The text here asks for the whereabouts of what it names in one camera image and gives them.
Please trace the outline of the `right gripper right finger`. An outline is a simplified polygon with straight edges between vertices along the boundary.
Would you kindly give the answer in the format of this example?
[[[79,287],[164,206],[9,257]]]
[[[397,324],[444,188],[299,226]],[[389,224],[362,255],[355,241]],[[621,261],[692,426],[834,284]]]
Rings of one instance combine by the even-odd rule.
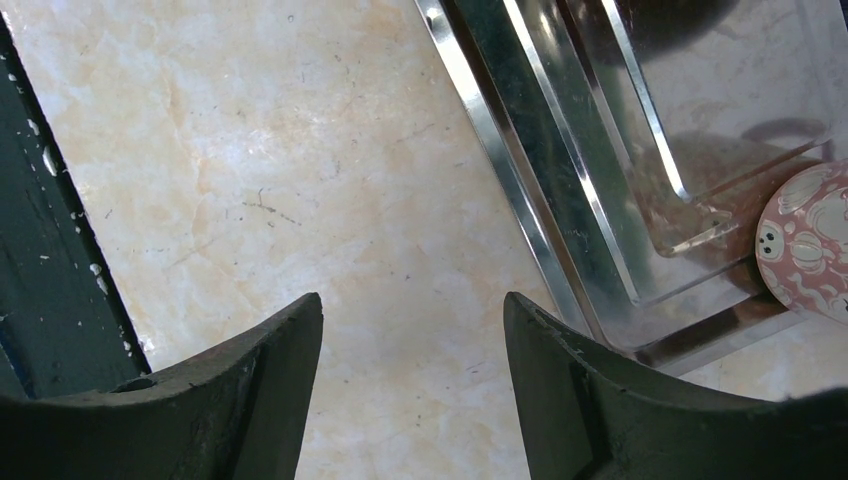
[[[633,361],[526,296],[503,304],[508,363],[535,479],[843,479],[847,392],[765,401]]]

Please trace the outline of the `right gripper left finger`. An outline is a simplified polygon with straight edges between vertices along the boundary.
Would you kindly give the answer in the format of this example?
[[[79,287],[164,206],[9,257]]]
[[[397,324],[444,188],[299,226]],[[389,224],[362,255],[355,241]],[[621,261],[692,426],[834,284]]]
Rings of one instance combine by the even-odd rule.
[[[323,333],[308,293],[109,392],[1,399],[5,479],[291,479]]]

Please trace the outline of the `pink ghost mug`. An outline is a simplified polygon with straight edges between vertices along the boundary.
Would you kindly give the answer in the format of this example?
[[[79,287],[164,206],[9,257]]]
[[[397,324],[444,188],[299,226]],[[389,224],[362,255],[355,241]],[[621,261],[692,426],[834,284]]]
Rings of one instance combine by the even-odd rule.
[[[755,257],[768,290],[805,318],[847,323],[847,161],[789,179],[757,225]]]

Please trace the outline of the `silver metal tray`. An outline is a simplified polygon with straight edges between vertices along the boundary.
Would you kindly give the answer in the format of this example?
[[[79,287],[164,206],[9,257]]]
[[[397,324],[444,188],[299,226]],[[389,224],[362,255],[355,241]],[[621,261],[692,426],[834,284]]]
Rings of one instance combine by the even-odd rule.
[[[799,322],[755,230],[847,155],[845,2],[417,8],[568,327],[679,375]]]

